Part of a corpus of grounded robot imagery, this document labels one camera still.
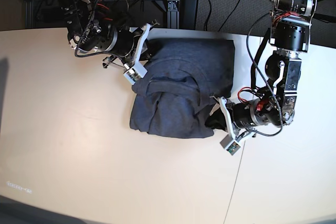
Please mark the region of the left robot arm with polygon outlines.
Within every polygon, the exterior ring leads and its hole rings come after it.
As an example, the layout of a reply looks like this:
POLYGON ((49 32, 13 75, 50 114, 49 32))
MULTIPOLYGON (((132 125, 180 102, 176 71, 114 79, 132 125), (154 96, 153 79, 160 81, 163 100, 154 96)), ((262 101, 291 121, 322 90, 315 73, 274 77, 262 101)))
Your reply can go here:
POLYGON ((299 55, 309 50, 318 0, 271 2, 271 26, 256 54, 250 55, 251 84, 243 88, 254 99, 233 103, 219 98, 220 108, 205 123, 208 128, 226 131, 236 141, 257 135, 261 125, 272 124, 282 130, 295 114, 301 75, 299 55))

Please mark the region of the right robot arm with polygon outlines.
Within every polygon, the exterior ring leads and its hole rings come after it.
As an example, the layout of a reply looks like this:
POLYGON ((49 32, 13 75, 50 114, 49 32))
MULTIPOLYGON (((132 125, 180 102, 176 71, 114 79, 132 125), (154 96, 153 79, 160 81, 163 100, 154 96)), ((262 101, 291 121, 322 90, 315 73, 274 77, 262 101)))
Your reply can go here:
POLYGON ((102 66, 129 69, 151 59, 144 28, 131 31, 130 0, 58 0, 59 18, 67 27, 69 46, 77 58, 104 55, 102 66))

